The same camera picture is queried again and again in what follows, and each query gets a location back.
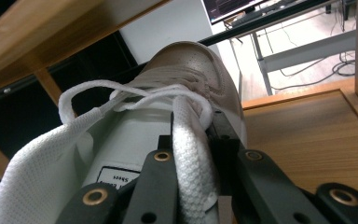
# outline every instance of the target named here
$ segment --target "computer monitor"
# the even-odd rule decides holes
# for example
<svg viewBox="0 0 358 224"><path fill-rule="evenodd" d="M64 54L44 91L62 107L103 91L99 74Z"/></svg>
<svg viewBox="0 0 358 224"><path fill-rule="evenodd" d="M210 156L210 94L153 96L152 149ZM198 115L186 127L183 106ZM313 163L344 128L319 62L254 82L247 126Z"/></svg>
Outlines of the computer monitor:
<svg viewBox="0 0 358 224"><path fill-rule="evenodd" d="M203 0L211 24L216 24L268 0Z"/></svg>

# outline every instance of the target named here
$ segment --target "metal ring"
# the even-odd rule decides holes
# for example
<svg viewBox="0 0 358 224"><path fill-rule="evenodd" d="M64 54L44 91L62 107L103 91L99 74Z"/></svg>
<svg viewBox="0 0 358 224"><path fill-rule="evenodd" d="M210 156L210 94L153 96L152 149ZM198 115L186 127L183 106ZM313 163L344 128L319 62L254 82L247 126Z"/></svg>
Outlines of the metal ring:
<svg viewBox="0 0 358 224"><path fill-rule="evenodd" d="M171 159L171 154L168 152L158 152L154 156L156 161L168 161Z"/></svg>
<svg viewBox="0 0 358 224"><path fill-rule="evenodd" d="M263 159L263 156L256 151L247 151L245 156L249 161L260 161Z"/></svg>
<svg viewBox="0 0 358 224"><path fill-rule="evenodd" d="M351 194L350 192L347 192L346 190L330 189L329 193L330 193L330 196L339 203L343 203L348 206L357 206L358 205L358 199L353 194ZM348 196L349 200L342 199L339 196L339 194L344 194L345 196Z"/></svg>
<svg viewBox="0 0 358 224"><path fill-rule="evenodd" d="M100 193L101 197L97 199L93 199L90 197L93 193ZM97 205L99 203L102 203L106 198L107 198L106 189L92 189L83 196L83 203L86 205Z"/></svg>

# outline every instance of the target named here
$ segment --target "shoe label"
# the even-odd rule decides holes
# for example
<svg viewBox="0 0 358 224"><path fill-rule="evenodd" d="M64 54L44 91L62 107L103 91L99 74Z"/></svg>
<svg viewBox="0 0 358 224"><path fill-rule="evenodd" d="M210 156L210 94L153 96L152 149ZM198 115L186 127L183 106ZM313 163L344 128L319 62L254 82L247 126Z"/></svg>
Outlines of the shoe label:
<svg viewBox="0 0 358 224"><path fill-rule="evenodd" d="M114 166L103 166L100 174L98 175L97 182L111 184L116 189L121 189L123 186L138 177L139 174L140 172L134 170Z"/></svg>

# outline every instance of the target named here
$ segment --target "wooden shelf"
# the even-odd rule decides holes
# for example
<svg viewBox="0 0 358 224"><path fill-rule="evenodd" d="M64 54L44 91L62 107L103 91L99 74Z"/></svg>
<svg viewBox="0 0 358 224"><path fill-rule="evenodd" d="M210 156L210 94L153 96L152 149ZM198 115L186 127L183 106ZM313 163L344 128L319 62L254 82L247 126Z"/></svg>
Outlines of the wooden shelf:
<svg viewBox="0 0 358 224"><path fill-rule="evenodd" d="M265 151L299 187L358 189L358 97L354 79L242 104L248 148Z"/></svg>
<svg viewBox="0 0 358 224"><path fill-rule="evenodd" d="M19 0L0 17L0 88L51 66L168 0Z"/></svg>

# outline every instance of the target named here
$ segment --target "sneaker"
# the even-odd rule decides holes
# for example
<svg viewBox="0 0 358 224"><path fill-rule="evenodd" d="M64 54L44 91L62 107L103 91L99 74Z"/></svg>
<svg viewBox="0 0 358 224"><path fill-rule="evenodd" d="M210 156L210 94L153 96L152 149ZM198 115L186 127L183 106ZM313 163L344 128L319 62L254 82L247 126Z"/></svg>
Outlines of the sneaker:
<svg viewBox="0 0 358 224"><path fill-rule="evenodd" d="M75 118L71 99L93 87L115 90L108 103ZM235 86L222 61L197 43L162 49L126 85L95 80L73 87L60 99L63 125L37 137L10 161L0 183L0 223L54 223L82 186L124 186L140 174L158 137L170 134L171 112L183 221L216 222L218 181L205 134L215 109L226 114L246 145Z"/></svg>

